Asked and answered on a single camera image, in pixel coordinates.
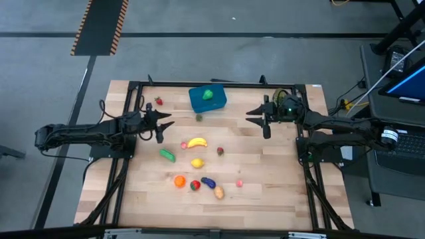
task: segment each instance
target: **yellow cable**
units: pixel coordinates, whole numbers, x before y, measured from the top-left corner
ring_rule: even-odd
[[[344,4],[348,3],[348,2],[350,2],[350,0],[345,0],[345,2],[343,2],[343,3],[336,4],[335,3],[335,0],[332,0],[332,4],[334,4],[335,6],[341,6],[341,5],[344,5]]]
[[[348,102],[349,102],[348,100],[344,100],[344,109],[346,110],[350,110],[354,106],[353,103],[349,104]],[[369,104],[369,102],[358,104],[357,106],[366,106],[367,104]]]

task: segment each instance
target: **gray floor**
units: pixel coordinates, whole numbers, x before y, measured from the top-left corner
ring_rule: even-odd
[[[86,4],[86,0],[3,0],[0,31],[73,32]],[[400,7],[407,14],[412,4],[403,1]],[[385,33],[397,22],[386,3],[333,7],[328,0],[133,0],[124,32]],[[88,61],[69,55],[72,41],[0,38],[0,144],[27,152],[24,161],[0,160],[1,231],[32,226],[52,165],[52,159],[33,147],[33,133],[48,123],[67,121]],[[78,123],[98,119],[98,100],[105,97],[110,80],[145,80],[147,74],[154,80],[240,82],[256,82],[264,74],[269,82],[322,84],[331,108],[338,95],[362,78],[359,47],[370,42],[121,39],[115,56],[96,59]],[[348,98],[359,92],[354,90]],[[68,155],[87,157],[88,150],[72,146]],[[66,162],[47,227],[72,224],[84,166],[82,161]],[[345,181],[356,228],[425,238],[425,202],[382,196],[383,207],[370,208],[364,204],[369,197],[367,180],[346,176]]]

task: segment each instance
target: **lemon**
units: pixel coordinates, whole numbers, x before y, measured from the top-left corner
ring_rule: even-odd
[[[202,159],[193,159],[191,161],[191,165],[197,169],[200,169],[202,166],[204,166],[204,161]]]

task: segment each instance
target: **orange fruit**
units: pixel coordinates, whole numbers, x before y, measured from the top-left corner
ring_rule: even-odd
[[[174,184],[176,187],[184,187],[185,183],[186,183],[186,179],[184,176],[179,175],[175,177],[174,179]]]

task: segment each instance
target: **wooden table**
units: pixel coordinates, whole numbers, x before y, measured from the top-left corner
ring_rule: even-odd
[[[106,111],[120,116],[128,81],[111,81],[106,96]],[[312,110],[327,113],[320,85],[308,85],[307,97]],[[272,89],[225,88],[227,105],[205,112],[202,122],[195,121],[185,87],[143,87],[146,102],[161,96],[163,106],[153,102],[160,112],[173,114],[162,122],[175,121],[164,133],[164,142],[137,141],[130,161],[120,213],[120,226],[167,228],[223,228],[266,230],[311,230],[303,169],[297,162],[296,125],[271,124],[272,138],[263,139],[262,129],[245,120],[247,111],[257,108],[263,95]],[[208,147],[183,150],[182,141],[203,137]],[[224,148],[219,157],[217,147]],[[159,154],[165,148],[176,155],[172,163]],[[194,169],[194,158],[205,160],[202,169]],[[105,193],[111,159],[101,159],[87,172],[75,222],[84,220]],[[330,163],[322,163],[326,195],[333,208],[349,226],[353,226],[341,173]],[[184,175],[183,189],[173,179]],[[189,183],[201,177],[214,179],[224,189],[218,200],[213,190],[201,185],[192,191]],[[244,186],[235,185],[237,179]],[[111,221],[115,198],[111,200]],[[319,223],[323,219],[316,199]]]

